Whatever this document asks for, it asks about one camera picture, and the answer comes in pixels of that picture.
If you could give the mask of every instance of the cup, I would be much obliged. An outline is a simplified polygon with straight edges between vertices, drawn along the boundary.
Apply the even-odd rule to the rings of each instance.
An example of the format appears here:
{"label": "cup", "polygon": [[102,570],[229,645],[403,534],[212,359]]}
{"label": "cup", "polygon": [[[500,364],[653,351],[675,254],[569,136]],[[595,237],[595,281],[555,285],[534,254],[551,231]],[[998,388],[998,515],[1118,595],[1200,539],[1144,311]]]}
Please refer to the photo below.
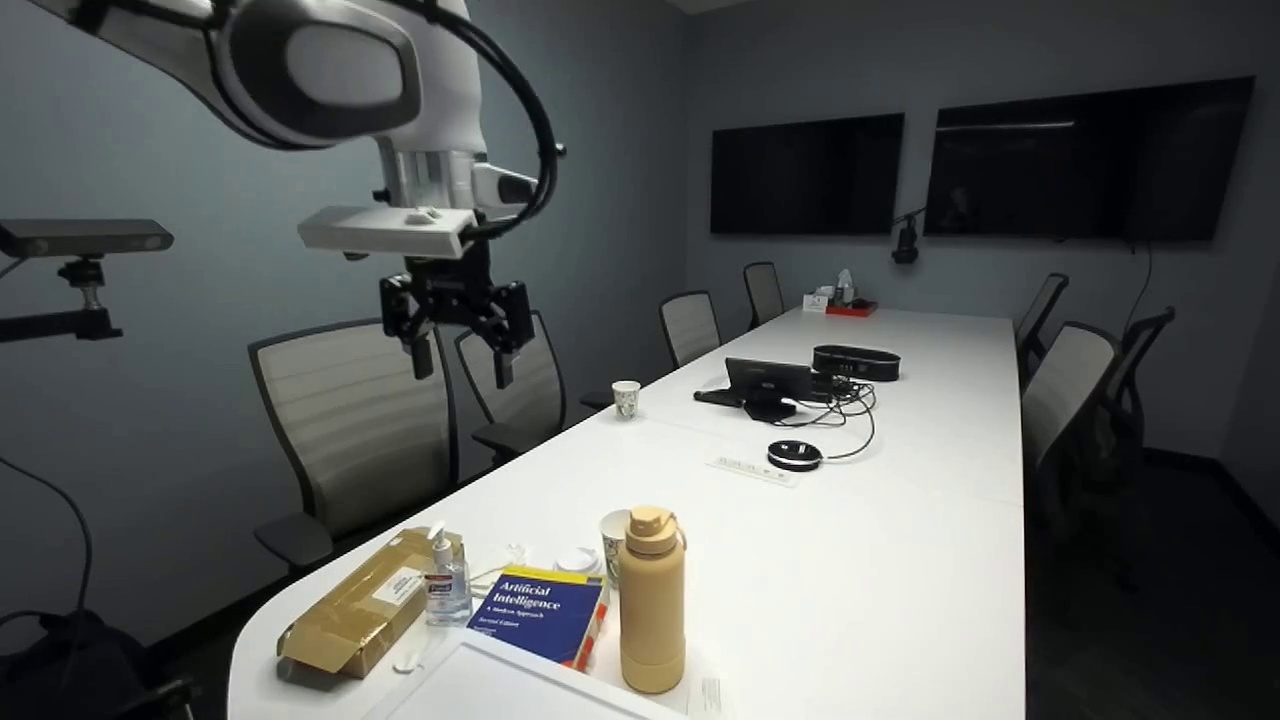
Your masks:
{"label": "cup", "polygon": [[613,407],[620,420],[631,420],[638,407],[638,383],[635,379],[617,379],[613,383]]}
{"label": "cup", "polygon": [[631,513],[627,513],[627,509],[617,509],[617,513],[609,513],[609,515],[601,521],[609,590],[617,590],[617,576],[620,576],[627,524],[631,524]]}

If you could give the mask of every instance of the tv screen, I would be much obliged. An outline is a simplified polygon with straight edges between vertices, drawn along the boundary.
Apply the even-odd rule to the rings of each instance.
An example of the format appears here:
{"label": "tv screen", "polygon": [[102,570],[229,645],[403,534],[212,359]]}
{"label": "tv screen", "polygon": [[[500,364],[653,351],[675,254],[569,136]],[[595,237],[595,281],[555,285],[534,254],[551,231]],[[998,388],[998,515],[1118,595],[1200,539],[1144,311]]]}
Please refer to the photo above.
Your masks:
{"label": "tv screen", "polygon": [[1250,77],[942,109],[926,231],[1213,242]]}
{"label": "tv screen", "polygon": [[713,136],[713,231],[889,231],[905,116]]}

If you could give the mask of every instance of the blue book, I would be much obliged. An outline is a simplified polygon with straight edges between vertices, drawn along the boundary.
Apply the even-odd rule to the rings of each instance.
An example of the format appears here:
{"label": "blue book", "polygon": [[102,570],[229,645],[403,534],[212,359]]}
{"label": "blue book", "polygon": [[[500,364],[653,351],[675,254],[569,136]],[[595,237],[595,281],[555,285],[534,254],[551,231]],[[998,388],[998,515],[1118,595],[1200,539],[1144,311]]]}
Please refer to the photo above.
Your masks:
{"label": "blue book", "polygon": [[601,576],[507,566],[469,627],[585,672],[602,616]]}

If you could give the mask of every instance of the tan water bottle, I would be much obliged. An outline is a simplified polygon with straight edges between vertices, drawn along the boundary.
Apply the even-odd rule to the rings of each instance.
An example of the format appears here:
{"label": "tan water bottle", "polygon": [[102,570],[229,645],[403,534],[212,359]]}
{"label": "tan water bottle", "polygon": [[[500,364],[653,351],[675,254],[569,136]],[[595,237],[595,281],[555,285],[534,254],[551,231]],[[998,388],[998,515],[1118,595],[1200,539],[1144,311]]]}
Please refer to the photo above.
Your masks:
{"label": "tan water bottle", "polygon": [[631,509],[620,549],[625,681],[655,697],[683,677],[683,534],[663,509]]}

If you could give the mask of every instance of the conference table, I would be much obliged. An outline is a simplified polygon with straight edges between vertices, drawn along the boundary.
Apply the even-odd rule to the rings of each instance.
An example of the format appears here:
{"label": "conference table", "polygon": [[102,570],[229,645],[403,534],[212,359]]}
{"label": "conference table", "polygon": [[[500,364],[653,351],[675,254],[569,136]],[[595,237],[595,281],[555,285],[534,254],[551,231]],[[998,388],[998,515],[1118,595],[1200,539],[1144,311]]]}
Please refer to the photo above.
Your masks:
{"label": "conference table", "polygon": [[[870,417],[812,430],[691,400],[729,383],[723,357],[812,364],[814,346],[897,351],[899,379],[870,383]],[[772,442],[809,442],[827,459],[778,472],[765,459]],[[482,576],[505,561],[601,552],[601,521],[631,505],[671,509],[686,538],[686,677],[646,708],[723,720],[1025,716],[1025,443],[1008,320],[789,311],[646,383],[635,420],[602,407],[409,524],[457,528],[473,576]],[[426,625],[363,681],[296,686],[274,662],[280,631],[382,539],[287,585],[245,625],[230,720],[379,716],[417,686],[394,653],[431,645]],[[617,611],[588,686],[625,690]]]}

